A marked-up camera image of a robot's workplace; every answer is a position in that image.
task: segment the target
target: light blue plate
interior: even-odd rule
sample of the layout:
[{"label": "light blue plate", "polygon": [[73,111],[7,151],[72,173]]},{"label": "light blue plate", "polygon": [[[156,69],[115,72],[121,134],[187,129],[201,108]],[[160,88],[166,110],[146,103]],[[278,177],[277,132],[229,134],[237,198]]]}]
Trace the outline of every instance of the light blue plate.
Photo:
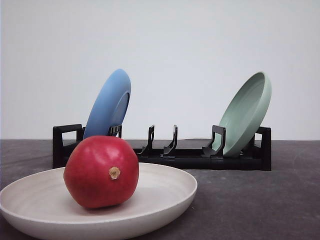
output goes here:
[{"label": "light blue plate", "polygon": [[85,127],[83,139],[107,135],[109,128],[122,124],[131,94],[131,82],[122,69],[114,71],[96,98]]}]

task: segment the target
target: green plate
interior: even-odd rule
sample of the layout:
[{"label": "green plate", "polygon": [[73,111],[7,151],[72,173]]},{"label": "green plate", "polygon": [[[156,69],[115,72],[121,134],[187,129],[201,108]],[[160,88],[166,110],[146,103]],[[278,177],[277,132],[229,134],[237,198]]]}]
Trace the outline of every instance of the green plate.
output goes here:
[{"label": "green plate", "polygon": [[[258,72],[240,88],[227,107],[219,126],[225,127],[225,157],[238,157],[262,123],[271,99],[271,82],[264,72]],[[212,145],[217,149],[221,136]]]}]

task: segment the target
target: red fruit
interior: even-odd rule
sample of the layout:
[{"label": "red fruit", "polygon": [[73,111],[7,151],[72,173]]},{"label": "red fruit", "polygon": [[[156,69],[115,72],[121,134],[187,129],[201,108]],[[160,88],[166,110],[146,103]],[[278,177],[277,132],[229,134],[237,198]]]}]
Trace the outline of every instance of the red fruit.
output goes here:
[{"label": "red fruit", "polygon": [[121,204],[137,187],[138,158],[115,136],[91,136],[73,150],[63,173],[74,200],[85,208]]}]

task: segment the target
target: black dish rack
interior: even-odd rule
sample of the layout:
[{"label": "black dish rack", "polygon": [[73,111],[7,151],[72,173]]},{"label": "black dish rack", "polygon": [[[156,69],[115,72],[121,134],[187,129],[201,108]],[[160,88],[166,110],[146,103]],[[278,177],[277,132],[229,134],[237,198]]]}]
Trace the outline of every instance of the black dish rack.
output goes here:
[{"label": "black dish rack", "polygon": [[[76,142],[63,143],[63,133],[76,131]],[[52,168],[64,167],[70,154],[84,137],[85,127],[81,124],[54,126],[52,138]],[[212,137],[202,148],[177,148],[178,127],[173,127],[173,139],[168,146],[153,148],[155,126],[148,129],[147,145],[133,148],[141,163],[167,165],[179,169],[212,169],[212,170],[262,170],[271,171],[271,128],[259,127],[256,132],[262,135],[261,145],[255,145],[255,136],[243,148],[239,157],[224,157],[226,128],[213,125]],[[212,149],[216,134],[221,135],[217,150]],[[122,137],[122,125],[110,127],[107,136]]]}]

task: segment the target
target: countertop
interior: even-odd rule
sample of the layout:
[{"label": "countertop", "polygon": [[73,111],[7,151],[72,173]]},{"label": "countertop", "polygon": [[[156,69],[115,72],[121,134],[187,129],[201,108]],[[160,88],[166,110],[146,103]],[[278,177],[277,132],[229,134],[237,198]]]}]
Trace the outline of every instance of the countertop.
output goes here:
[{"label": "countertop", "polygon": [[[180,140],[200,147],[208,140]],[[134,148],[145,141],[129,140]],[[155,140],[155,147],[168,143]],[[1,189],[52,167],[51,140],[1,140]],[[198,182],[190,207],[134,240],[320,239],[320,141],[272,141],[272,171],[187,169]],[[0,214],[1,240],[35,240]]]}]

